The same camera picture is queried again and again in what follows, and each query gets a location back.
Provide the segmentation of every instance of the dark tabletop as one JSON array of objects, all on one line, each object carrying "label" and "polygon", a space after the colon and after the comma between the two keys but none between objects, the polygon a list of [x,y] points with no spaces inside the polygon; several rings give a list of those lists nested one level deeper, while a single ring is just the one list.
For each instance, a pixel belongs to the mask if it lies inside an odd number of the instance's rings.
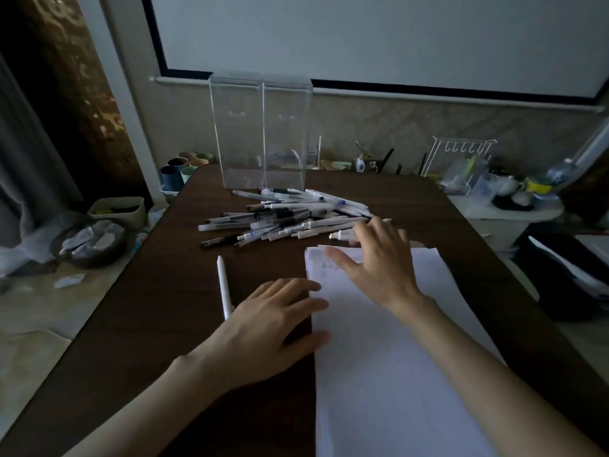
[{"label": "dark tabletop", "polygon": [[[437,247],[510,368],[609,450],[609,387],[443,192],[418,176],[308,171],[306,183],[365,203]],[[218,234],[198,232],[198,224],[257,203],[221,186],[217,166],[196,171],[0,443],[1,456],[63,454],[209,336],[223,321],[219,253],[237,302],[265,281],[305,276],[305,248],[331,243],[322,235],[201,250],[201,240]],[[313,457],[312,357],[225,395],[164,454]]]}]

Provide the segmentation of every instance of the floor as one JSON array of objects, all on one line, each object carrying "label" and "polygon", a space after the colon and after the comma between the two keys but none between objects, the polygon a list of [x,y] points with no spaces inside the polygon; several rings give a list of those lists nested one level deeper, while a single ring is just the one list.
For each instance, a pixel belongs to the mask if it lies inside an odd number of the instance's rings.
[{"label": "floor", "polygon": [[[109,267],[88,271],[62,264],[53,274],[19,278],[0,295],[0,439],[130,258],[127,253]],[[82,272],[79,284],[54,287],[57,279]],[[609,384],[609,317],[558,327]]]}]

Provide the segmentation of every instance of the projector screen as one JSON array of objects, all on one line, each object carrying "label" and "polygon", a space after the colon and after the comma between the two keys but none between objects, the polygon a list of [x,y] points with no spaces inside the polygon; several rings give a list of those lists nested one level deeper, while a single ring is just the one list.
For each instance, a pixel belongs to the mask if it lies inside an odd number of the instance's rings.
[{"label": "projector screen", "polygon": [[609,0],[143,0],[164,76],[590,105]]}]

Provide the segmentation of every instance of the gray curtain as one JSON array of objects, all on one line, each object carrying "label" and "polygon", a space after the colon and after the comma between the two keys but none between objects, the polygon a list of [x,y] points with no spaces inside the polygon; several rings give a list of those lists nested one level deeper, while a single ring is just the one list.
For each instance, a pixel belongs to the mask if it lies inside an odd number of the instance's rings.
[{"label": "gray curtain", "polygon": [[72,176],[0,55],[0,246],[18,245],[78,200]]}]

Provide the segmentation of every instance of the drawer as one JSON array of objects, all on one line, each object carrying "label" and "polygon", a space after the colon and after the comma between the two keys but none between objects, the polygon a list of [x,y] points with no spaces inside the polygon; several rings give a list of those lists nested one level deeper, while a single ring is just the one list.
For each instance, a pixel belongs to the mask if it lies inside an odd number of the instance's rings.
[{"label": "drawer", "polygon": [[495,252],[505,252],[512,248],[514,241],[527,229],[528,221],[468,220],[469,224]]}]

